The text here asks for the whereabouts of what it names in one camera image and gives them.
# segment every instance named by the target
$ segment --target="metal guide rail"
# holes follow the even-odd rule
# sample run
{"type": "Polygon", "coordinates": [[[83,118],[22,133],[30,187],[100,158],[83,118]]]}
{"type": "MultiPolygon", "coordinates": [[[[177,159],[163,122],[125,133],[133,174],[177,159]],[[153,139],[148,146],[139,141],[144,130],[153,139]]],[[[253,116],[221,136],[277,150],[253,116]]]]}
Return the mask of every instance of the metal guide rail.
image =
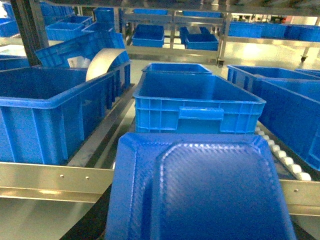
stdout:
{"type": "MultiPolygon", "coordinates": [[[[95,203],[112,183],[115,153],[111,153],[110,145],[114,151],[119,137],[129,131],[130,126],[120,130],[119,126],[128,110],[134,107],[134,89],[135,86],[131,86],[116,102],[67,166],[0,162],[0,197],[95,203]],[[100,167],[105,168],[97,168],[101,155],[105,156],[106,162],[100,167]]],[[[269,139],[280,143],[267,129],[259,127],[269,139]]],[[[291,151],[285,150],[288,156],[293,156],[291,151]]],[[[296,155],[292,158],[299,161],[296,155]]],[[[310,175],[314,180],[320,179],[312,172],[310,175]]],[[[320,181],[286,178],[280,182],[290,214],[320,216],[320,181]]]]}

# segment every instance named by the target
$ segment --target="metal shelf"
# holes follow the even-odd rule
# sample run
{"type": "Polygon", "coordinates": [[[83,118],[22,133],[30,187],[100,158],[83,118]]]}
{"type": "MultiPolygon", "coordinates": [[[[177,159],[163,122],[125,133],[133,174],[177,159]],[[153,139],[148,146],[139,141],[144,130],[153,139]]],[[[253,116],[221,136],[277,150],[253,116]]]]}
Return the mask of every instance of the metal shelf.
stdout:
{"type": "Polygon", "coordinates": [[[242,14],[269,14],[291,16],[318,16],[320,3],[318,1],[248,1],[248,0],[50,0],[46,1],[58,5],[88,6],[88,7],[115,7],[115,8],[142,8],[190,10],[201,12],[223,12],[242,14]]]}
{"type": "Polygon", "coordinates": [[[224,39],[227,42],[244,43],[244,44],[267,44],[267,45],[280,45],[280,46],[288,46],[288,47],[320,48],[320,42],[313,42],[313,41],[233,37],[233,36],[224,37],[224,39]]]}

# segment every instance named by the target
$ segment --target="crate rim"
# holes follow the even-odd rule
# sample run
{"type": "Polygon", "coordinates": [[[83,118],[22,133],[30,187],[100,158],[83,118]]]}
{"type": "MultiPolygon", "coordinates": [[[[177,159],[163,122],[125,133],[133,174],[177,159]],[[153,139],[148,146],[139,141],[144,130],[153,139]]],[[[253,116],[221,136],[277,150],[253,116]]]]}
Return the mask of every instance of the crate rim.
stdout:
{"type": "MultiPolygon", "coordinates": [[[[188,75],[188,73],[170,73],[171,75],[188,75]]],[[[227,82],[228,84],[231,84],[232,86],[242,90],[242,91],[245,91],[247,94],[249,94],[250,96],[254,97],[256,99],[256,101],[243,101],[243,100],[214,100],[214,99],[210,99],[210,100],[207,100],[207,99],[190,99],[190,98],[171,98],[171,97],[156,97],[156,96],[141,96],[139,95],[140,94],[140,91],[141,91],[141,88],[143,86],[143,83],[144,83],[144,79],[141,79],[139,84],[137,85],[135,91],[133,92],[133,97],[137,98],[137,99],[149,99],[149,100],[170,100],[170,101],[184,101],[184,102],[197,102],[197,103],[222,103],[222,104],[225,104],[225,103],[241,103],[241,104],[263,104],[265,105],[266,104],[266,101],[264,99],[262,99],[261,97],[259,96],[256,96],[254,95],[253,93],[235,85],[234,83],[232,82],[229,82],[229,81],[226,81],[225,79],[223,79],[222,77],[220,76],[217,76],[217,75],[206,75],[207,77],[215,77],[215,78],[218,78],[218,79],[221,79],[225,82],[227,82]]]]}
{"type": "MultiPolygon", "coordinates": [[[[166,65],[176,65],[176,64],[181,64],[179,62],[151,62],[149,63],[147,66],[145,66],[141,71],[142,72],[155,72],[155,73],[158,73],[158,72],[161,72],[161,73],[174,73],[172,71],[156,71],[156,70],[147,70],[152,64],[166,64],[166,65]]],[[[204,68],[207,72],[210,72],[210,73],[213,73],[211,70],[209,70],[208,68],[206,68],[205,66],[203,66],[202,64],[200,63],[184,63],[186,65],[200,65],[202,68],[204,68]]],[[[189,74],[197,74],[198,72],[195,72],[195,71],[191,71],[189,72],[189,74]]]]}
{"type": "MultiPolygon", "coordinates": [[[[85,68],[61,68],[61,67],[45,67],[45,66],[32,66],[32,67],[22,67],[16,69],[8,69],[4,71],[18,71],[18,70],[25,70],[25,69],[63,69],[68,71],[79,71],[83,70],[86,71],[85,68]]],[[[35,99],[35,98],[22,98],[22,97],[6,97],[0,96],[0,107],[16,107],[16,108],[32,108],[32,109],[55,109],[65,103],[66,101],[74,98],[76,95],[81,94],[82,92],[86,91],[94,87],[96,84],[104,81],[105,77],[112,77],[115,75],[115,72],[107,72],[103,75],[95,77],[90,81],[85,81],[79,85],[76,85],[66,91],[63,91],[53,97],[48,99],[35,99]]]]}
{"type": "MultiPolygon", "coordinates": [[[[291,82],[291,83],[292,83],[292,82],[298,82],[298,81],[301,81],[301,80],[303,80],[304,83],[308,83],[308,82],[318,83],[319,86],[320,86],[320,81],[319,81],[319,80],[293,79],[293,80],[290,80],[290,82],[291,82]]],[[[287,82],[285,78],[279,78],[279,79],[275,79],[275,80],[272,80],[272,81],[274,81],[274,82],[276,82],[276,81],[279,81],[279,82],[287,82]]],[[[279,85],[277,85],[277,84],[274,84],[272,81],[261,80],[261,82],[264,82],[264,84],[272,85],[272,86],[274,86],[274,87],[277,87],[277,88],[280,88],[280,89],[282,89],[282,90],[288,91],[288,92],[291,93],[291,94],[298,95],[299,97],[302,97],[302,98],[304,98],[304,99],[306,99],[306,100],[315,102],[316,104],[320,105],[320,100],[315,100],[315,99],[313,99],[313,98],[310,98],[310,97],[308,97],[308,96],[306,96],[306,95],[303,95],[303,94],[301,94],[301,93],[298,93],[298,92],[296,92],[296,91],[292,91],[292,90],[290,90],[290,89],[288,89],[288,88],[286,88],[286,87],[279,86],[279,85]]]]}
{"type": "MultiPolygon", "coordinates": [[[[307,73],[304,73],[304,72],[299,72],[299,71],[295,71],[295,70],[292,70],[292,69],[286,69],[286,68],[283,68],[283,67],[272,67],[272,66],[244,66],[244,65],[227,65],[226,66],[228,69],[232,69],[232,70],[237,70],[239,72],[242,72],[242,73],[246,73],[252,77],[256,77],[256,78],[264,78],[264,79],[272,79],[272,80],[287,80],[287,79],[290,79],[290,80],[298,80],[298,79],[295,79],[295,78],[285,78],[285,77],[267,77],[267,76],[262,76],[262,77],[259,77],[259,76],[255,76],[254,74],[250,73],[250,72],[247,72],[243,69],[240,69],[239,67],[254,67],[254,68],[266,68],[266,69],[281,69],[281,70],[286,70],[286,71],[292,71],[292,72],[296,72],[296,73],[299,73],[299,74],[303,74],[303,75],[306,75],[306,76],[309,76],[309,77],[315,77],[315,78],[319,78],[320,80],[320,76],[314,76],[312,74],[307,74],[307,73]]],[[[301,80],[304,80],[304,81],[318,81],[316,79],[312,80],[312,79],[303,79],[303,78],[300,78],[301,80]]]]}

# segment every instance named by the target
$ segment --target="warehouse shelving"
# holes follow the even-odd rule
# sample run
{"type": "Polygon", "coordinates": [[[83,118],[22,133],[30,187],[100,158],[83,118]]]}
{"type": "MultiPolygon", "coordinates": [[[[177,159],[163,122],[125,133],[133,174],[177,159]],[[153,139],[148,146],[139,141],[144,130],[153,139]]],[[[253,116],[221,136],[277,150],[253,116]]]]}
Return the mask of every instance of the warehouse shelving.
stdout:
{"type": "MultiPolygon", "coordinates": [[[[23,16],[23,4],[28,1],[17,1],[19,3],[20,14],[23,16]]],[[[255,44],[270,44],[270,45],[285,45],[296,47],[320,47],[318,42],[305,42],[305,41],[292,41],[292,40],[279,40],[279,39],[261,39],[261,38],[240,38],[240,37],[224,37],[220,36],[220,48],[218,52],[203,51],[203,50],[185,50],[174,48],[173,32],[176,26],[184,25],[186,22],[191,25],[209,24],[222,26],[223,19],[215,18],[203,18],[203,17],[185,17],[177,14],[176,10],[198,10],[198,11],[218,11],[224,13],[264,13],[264,14],[288,14],[296,16],[317,16],[319,10],[315,7],[303,7],[296,9],[294,7],[282,8],[282,7],[265,7],[265,6],[239,6],[239,5],[220,5],[219,1],[214,4],[201,4],[200,2],[192,3],[172,3],[166,1],[148,2],[145,1],[99,1],[99,0],[53,0],[56,4],[74,5],[74,6],[102,6],[102,7],[116,7],[116,8],[158,8],[158,9],[175,9],[166,16],[165,21],[170,29],[170,48],[162,48],[161,50],[152,47],[135,47],[127,46],[127,51],[130,54],[143,54],[143,55],[183,55],[183,56],[203,56],[206,58],[215,59],[215,54],[218,53],[218,61],[224,60],[224,51],[227,42],[238,43],[255,43],[255,44]]],[[[52,45],[58,43],[58,41],[48,41],[43,38],[44,28],[39,25],[37,19],[41,17],[37,16],[37,11],[34,11],[33,4],[29,3],[28,8],[32,9],[32,17],[21,18],[18,22],[20,28],[25,28],[22,31],[21,38],[0,38],[1,45],[7,44],[23,44],[25,45],[27,56],[30,62],[35,65],[35,59],[32,56],[32,50],[39,49],[46,45],[52,45]],[[33,24],[36,26],[36,32],[33,27],[29,29],[27,22],[32,23],[32,19],[35,19],[33,24]]],[[[152,15],[143,16],[139,14],[128,13],[124,18],[128,23],[140,21],[152,24],[152,15]]],[[[92,227],[96,228],[97,221],[101,221],[102,218],[95,219],[93,215],[103,212],[102,206],[107,206],[109,202],[111,183],[113,178],[113,165],[114,165],[114,148],[116,147],[114,142],[125,132],[128,131],[129,125],[133,119],[127,119],[127,124],[123,124],[125,115],[129,109],[133,108],[134,100],[132,99],[132,93],[135,86],[132,86],[126,94],[124,94],[118,102],[114,105],[107,118],[98,126],[96,131],[86,141],[82,148],[74,155],[69,161],[67,166],[52,166],[52,165],[32,165],[22,163],[7,163],[0,162],[0,198],[22,199],[22,200],[50,200],[50,203],[61,203],[61,208],[65,210],[65,221],[69,221],[76,224],[80,220],[88,220],[92,222],[92,227]],[[73,203],[72,209],[70,205],[64,205],[63,202],[73,203]]],[[[271,139],[281,145],[281,148],[288,151],[286,146],[276,139],[271,133],[267,133],[271,139]]],[[[295,156],[294,160],[297,163],[303,164],[298,157],[295,156]]],[[[284,190],[285,198],[289,206],[289,211],[294,216],[320,216],[320,176],[319,173],[312,171],[307,166],[303,166],[304,169],[310,173],[314,181],[298,181],[291,179],[282,179],[281,184],[284,190]]],[[[37,215],[45,216],[44,213],[37,213],[37,215]]],[[[79,231],[71,228],[68,232],[69,236],[72,232],[75,232],[75,236],[79,234],[79,231]]]]}

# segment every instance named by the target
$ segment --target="blue plastic bin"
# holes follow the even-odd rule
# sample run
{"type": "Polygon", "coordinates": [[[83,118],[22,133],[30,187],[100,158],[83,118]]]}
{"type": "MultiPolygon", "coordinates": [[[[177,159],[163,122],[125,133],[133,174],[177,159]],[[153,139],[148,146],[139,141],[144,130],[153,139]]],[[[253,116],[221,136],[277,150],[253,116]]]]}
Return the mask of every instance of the blue plastic bin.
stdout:
{"type": "Polygon", "coordinates": [[[11,3],[10,2],[4,2],[2,4],[4,10],[6,11],[6,14],[7,14],[7,17],[10,18],[10,19],[15,19],[15,13],[14,13],[14,10],[11,6],[11,3]]]}
{"type": "Polygon", "coordinates": [[[132,37],[134,46],[162,48],[164,43],[165,29],[160,25],[139,24],[132,37]]]}
{"type": "Polygon", "coordinates": [[[308,74],[308,75],[313,75],[320,77],[320,70],[315,70],[315,69],[299,69],[297,68],[295,70],[296,72],[303,73],[303,74],[308,74]]]}
{"type": "Polygon", "coordinates": [[[70,16],[61,20],[62,23],[70,24],[83,24],[84,26],[89,26],[92,24],[92,16],[70,16]]]}
{"type": "Polygon", "coordinates": [[[262,31],[262,24],[232,21],[230,23],[229,36],[241,38],[261,38],[262,31]]]}
{"type": "Polygon", "coordinates": [[[110,72],[26,67],[0,72],[0,160],[64,165],[112,107],[110,72]]]}
{"type": "Polygon", "coordinates": [[[185,38],[185,49],[218,50],[219,41],[213,34],[189,34],[185,38]]]}
{"type": "Polygon", "coordinates": [[[261,81],[260,121],[308,165],[320,170],[320,81],[261,81]]]}
{"type": "Polygon", "coordinates": [[[150,63],[143,72],[161,72],[161,73],[188,73],[188,74],[213,74],[201,64],[195,63],[150,63]]]}
{"type": "Polygon", "coordinates": [[[114,25],[112,23],[94,22],[91,25],[82,29],[82,32],[84,32],[84,33],[92,33],[92,32],[96,32],[96,31],[111,32],[113,30],[114,30],[114,25]]]}
{"type": "Polygon", "coordinates": [[[269,146],[256,135],[125,134],[105,232],[106,240],[296,240],[269,146]]]}
{"type": "Polygon", "coordinates": [[[14,19],[0,18],[0,37],[11,37],[18,33],[18,25],[14,19]]]}
{"type": "Polygon", "coordinates": [[[67,41],[83,35],[83,24],[57,22],[45,27],[49,40],[67,41]]]}
{"type": "Polygon", "coordinates": [[[208,74],[144,72],[133,96],[138,133],[253,134],[265,105],[208,74]]]}
{"type": "Polygon", "coordinates": [[[287,30],[287,25],[276,23],[261,23],[263,26],[261,37],[283,39],[287,30]]]}
{"type": "MultiPolygon", "coordinates": [[[[35,54],[45,67],[69,68],[69,58],[82,56],[92,60],[101,49],[108,48],[126,48],[121,33],[95,31],[69,41],[38,50],[35,54]]],[[[113,61],[111,67],[118,67],[128,61],[129,55],[125,51],[113,61]]]]}
{"type": "Polygon", "coordinates": [[[167,15],[168,10],[159,10],[159,9],[134,9],[135,14],[155,14],[155,15],[167,15]]]}
{"type": "Polygon", "coordinates": [[[1,59],[0,57],[0,71],[9,69],[19,69],[30,67],[28,59],[25,58],[7,58],[1,59]]]}
{"type": "Polygon", "coordinates": [[[93,12],[97,22],[115,23],[115,14],[112,7],[97,7],[93,12]]]}
{"type": "MultiPolygon", "coordinates": [[[[200,28],[200,31],[201,31],[201,34],[207,34],[209,35],[210,34],[210,31],[204,27],[204,26],[201,26],[199,27],[200,28]]],[[[188,31],[188,28],[183,26],[183,27],[180,27],[180,31],[179,31],[179,37],[181,39],[181,44],[186,44],[186,37],[187,35],[189,35],[189,31],[188,31]]]]}
{"type": "Polygon", "coordinates": [[[221,12],[209,12],[209,11],[182,11],[184,16],[190,17],[204,17],[204,18],[221,18],[221,12]]]}
{"type": "Polygon", "coordinates": [[[259,91],[261,80],[307,79],[320,80],[320,77],[278,67],[228,65],[227,80],[253,93],[259,91]]]}

